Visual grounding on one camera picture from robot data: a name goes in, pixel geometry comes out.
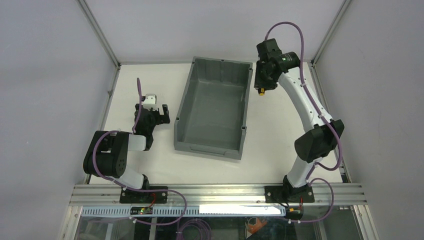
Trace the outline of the black yellow screwdriver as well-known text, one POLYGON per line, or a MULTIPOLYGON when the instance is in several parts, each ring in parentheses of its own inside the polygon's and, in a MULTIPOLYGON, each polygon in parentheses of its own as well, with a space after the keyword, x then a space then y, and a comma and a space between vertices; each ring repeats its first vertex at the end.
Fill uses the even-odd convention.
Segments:
POLYGON ((260 96, 264 96, 264 95, 265 95, 265 89, 264 89, 264 88, 260 88, 260 89, 258 90, 258 94, 259 94, 260 96))

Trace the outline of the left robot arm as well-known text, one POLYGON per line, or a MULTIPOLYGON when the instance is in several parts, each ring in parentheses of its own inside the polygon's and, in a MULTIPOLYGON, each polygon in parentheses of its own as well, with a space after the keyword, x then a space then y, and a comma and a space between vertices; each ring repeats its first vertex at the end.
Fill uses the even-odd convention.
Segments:
POLYGON ((156 126, 170 123, 169 108, 136 104, 135 132, 98 130, 94 133, 83 160, 83 170, 130 190, 150 190, 148 177, 127 165, 128 152, 149 151, 153 145, 156 126))

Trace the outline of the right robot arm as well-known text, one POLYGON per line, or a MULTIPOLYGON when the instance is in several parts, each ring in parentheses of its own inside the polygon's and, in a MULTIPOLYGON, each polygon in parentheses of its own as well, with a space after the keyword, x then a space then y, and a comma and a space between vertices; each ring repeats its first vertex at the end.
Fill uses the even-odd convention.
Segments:
POLYGON ((274 38, 260 42, 256 49, 254 88, 263 96, 281 86, 293 103, 304 130, 294 142, 295 162, 283 178, 282 188, 273 194, 293 199, 309 192, 310 175, 321 160, 335 150, 345 126, 342 120, 335 120, 328 114, 308 88, 302 61, 295 52, 282 52, 274 38))

